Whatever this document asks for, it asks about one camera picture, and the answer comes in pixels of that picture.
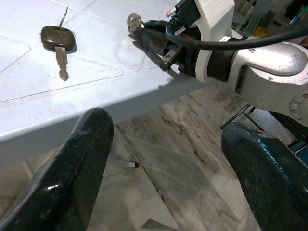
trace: black key head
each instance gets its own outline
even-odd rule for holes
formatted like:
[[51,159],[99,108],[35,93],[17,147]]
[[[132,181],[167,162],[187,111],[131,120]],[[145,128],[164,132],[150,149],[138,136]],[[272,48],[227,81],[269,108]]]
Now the black key head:
[[55,50],[55,47],[64,47],[66,51],[74,48],[76,41],[74,34],[69,29],[58,26],[45,26],[42,28],[40,38],[43,46]]

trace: screw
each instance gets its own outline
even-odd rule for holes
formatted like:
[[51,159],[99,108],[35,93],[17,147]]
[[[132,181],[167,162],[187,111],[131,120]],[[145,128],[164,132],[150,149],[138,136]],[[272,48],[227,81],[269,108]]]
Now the screw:
[[177,8],[172,7],[167,13],[166,13],[166,17],[169,18],[173,13],[177,12]]

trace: small key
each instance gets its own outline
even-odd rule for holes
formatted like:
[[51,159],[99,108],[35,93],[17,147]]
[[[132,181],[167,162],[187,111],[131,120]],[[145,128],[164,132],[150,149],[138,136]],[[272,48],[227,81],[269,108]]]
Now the small key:
[[45,26],[40,33],[43,46],[56,52],[56,58],[60,68],[59,76],[64,81],[68,80],[68,73],[66,71],[66,51],[72,50],[76,44],[72,31],[62,27],[67,9],[68,7],[66,8],[59,26]]

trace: metal key blade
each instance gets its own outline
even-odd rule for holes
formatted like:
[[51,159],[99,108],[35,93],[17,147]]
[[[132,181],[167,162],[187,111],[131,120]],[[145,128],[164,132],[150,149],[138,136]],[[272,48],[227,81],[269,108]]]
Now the metal key blade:
[[55,47],[55,51],[56,51],[56,58],[58,61],[58,65],[60,68],[59,71],[60,78],[66,81],[68,80],[68,73],[66,71],[66,65],[67,65],[66,50],[64,47]]

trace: gray marble tile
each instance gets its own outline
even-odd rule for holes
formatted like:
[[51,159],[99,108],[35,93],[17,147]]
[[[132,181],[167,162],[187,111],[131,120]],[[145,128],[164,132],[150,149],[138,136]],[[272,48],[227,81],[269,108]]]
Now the gray marble tile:
[[18,197],[28,182],[29,178],[22,164],[0,171],[0,198]]
[[16,200],[17,197],[0,197],[0,220],[5,216]]
[[0,171],[0,219],[11,208],[28,182],[29,178],[22,164]]
[[[117,129],[110,157],[136,161]],[[177,223],[142,167],[128,168],[107,163],[87,230],[138,231],[143,230],[142,226],[149,219],[178,229]]]
[[154,110],[117,125],[126,136],[135,137],[201,162],[213,173],[235,178],[220,145],[213,136],[175,122],[165,110]]
[[236,230],[239,220],[195,160],[126,138],[182,231]]
[[247,209],[240,223],[238,224],[237,231],[261,231],[252,211]]

